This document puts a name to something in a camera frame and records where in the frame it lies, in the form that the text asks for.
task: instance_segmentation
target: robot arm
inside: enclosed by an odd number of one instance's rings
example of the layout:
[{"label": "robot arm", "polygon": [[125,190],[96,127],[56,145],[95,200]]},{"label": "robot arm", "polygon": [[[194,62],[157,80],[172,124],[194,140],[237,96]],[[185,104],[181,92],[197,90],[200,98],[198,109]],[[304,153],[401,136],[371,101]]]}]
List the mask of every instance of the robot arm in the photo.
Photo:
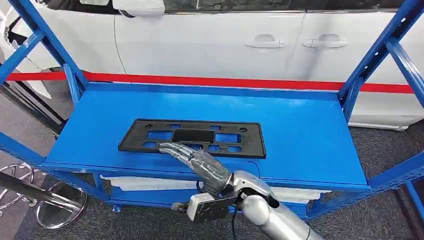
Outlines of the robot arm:
[{"label": "robot arm", "polygon": [[225,217],[228,206],[244,216],[271,240],[324,240],[284,204],[260,178],[238,170],[230,173],[209,153],[194,151],[177,143],[160,143],[159,151],[189,166],[204,181],[204,193],[193,195],[186,207],[192,221],[205,222]]}]

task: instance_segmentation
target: red stripe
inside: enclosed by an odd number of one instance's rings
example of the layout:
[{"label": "red stripe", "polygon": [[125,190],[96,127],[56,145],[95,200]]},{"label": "red stripe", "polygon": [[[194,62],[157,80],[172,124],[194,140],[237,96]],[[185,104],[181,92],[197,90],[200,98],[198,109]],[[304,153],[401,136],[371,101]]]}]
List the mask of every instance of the red stripe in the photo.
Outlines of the red stripe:
[{"label": "red stripe", "polygon": [[[186,76],[155,76],[155,75],[130,75],[84,72],[90,82],[122,82],[144,84],[172,84],[196,85],[213,87],[240,87],[264,89],[296,89],[296,90],[332,90],[337,91],[343,82],[331,81],[296,81],[296,80],[262,80],[262,79],[237,79],[237,78],[209,78]],[[7,81],[63,81],[63,72],[37,72],[37,73],[12,73]],[[409,85],[365,83],[361,92],[413,94]]]}]

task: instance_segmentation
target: white car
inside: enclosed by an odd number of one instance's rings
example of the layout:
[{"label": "white car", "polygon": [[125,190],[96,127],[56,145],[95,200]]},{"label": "white car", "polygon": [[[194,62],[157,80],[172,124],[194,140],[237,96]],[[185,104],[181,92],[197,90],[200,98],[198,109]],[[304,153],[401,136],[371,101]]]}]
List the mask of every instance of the white car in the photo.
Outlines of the white car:
[{"label": "white car", "polygon": [[[45,0],[34,5],[77,65],[89,72],[344,82],[401,3]],[[2,12],[9,8],[6,3],[0,7]],[[422,71],[423,30],[420,18],[401,41]],[[6,57],[32,33],[13,9],[3,16],[0,31]],[[39,44],[17,70],[57,67]],[[386,90],[361,92],[351,125],[404,130],[424,118],[413,94],[387,93],[396,92],[395,84],[407,84],[390,56],[367,83],[385,84],[380,87]],[[32,84],[44,92],[42,85]]]}]

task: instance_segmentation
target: car window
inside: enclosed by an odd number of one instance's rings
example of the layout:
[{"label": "car window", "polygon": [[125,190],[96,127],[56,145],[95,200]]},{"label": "car window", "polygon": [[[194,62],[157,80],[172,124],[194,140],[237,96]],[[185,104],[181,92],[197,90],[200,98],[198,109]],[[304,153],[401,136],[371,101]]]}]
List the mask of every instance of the car window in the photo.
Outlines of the car window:
[{"label": "car window", "polygon": [[307,0],[163,0],[166,12],[305,10]]},{"label": "car window", "polygon": [[118,10],[114,9],[112,0],[109,0],[107,5],[82,4],[80,0],[50,0],[47,7],[53,10],[68,10],[91,14],[119,14]]},{"label": "car window", "polygon": [[404,0],[311,0],[308,10],[397,9]]}]

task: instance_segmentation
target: robotic finger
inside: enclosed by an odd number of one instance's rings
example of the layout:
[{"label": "robotic finger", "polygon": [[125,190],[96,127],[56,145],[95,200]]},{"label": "robotic finger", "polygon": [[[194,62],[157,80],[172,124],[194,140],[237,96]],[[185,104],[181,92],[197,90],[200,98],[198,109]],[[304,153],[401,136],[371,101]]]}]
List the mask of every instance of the robotic finger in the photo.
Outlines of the robotic finger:
[{"label": "robotic finger", "polygon": [[182,144],[164,142],[164,143],[159,143],[159,152],[164,154],[169,154],[190,167],[189,161],[191,160],[192,154],[195,151]]}]

